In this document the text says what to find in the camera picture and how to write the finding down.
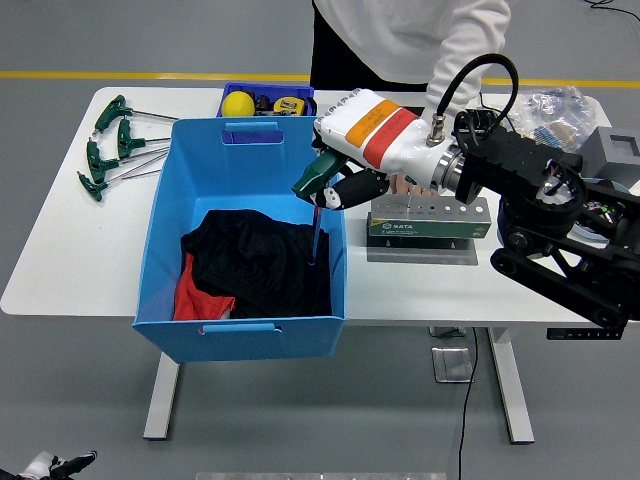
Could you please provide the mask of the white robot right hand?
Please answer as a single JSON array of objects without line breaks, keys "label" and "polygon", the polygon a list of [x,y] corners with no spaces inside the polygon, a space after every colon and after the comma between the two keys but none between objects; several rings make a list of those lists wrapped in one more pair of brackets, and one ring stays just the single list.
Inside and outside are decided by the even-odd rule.
[{"label": "white robot right hand", "polygon": [[453,141],[446,116],[429,121],[369,89],[355,89],[316,118],[314,127],[329,148],[388,175],[405,174],[433,192],[444,189],[441,162]]}]

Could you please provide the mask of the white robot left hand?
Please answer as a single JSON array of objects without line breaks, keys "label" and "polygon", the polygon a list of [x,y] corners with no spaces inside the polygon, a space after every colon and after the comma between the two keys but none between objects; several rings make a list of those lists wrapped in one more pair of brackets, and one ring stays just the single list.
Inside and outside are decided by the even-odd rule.
[{"label": "white robot left hand", "polygon": [[26,469],[19,473],[19,477],[22,479],[70,479],[73,474],[80,473],[91,465],[96,458],[95,450],[69,460],[44,451],[40,452]]}]

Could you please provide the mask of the person's left hand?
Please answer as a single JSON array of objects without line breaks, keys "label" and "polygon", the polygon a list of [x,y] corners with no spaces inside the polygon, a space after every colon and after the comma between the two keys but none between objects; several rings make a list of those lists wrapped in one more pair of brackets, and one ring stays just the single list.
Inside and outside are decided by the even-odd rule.
[{"label": "person's left hand", "polygon": [[435,196],[436,192],[427,187],[415,184],[407,179],[405,173],[392,175],[389,177],[390,190],[392,194],[398,195],[419,195],[419,196]]}]

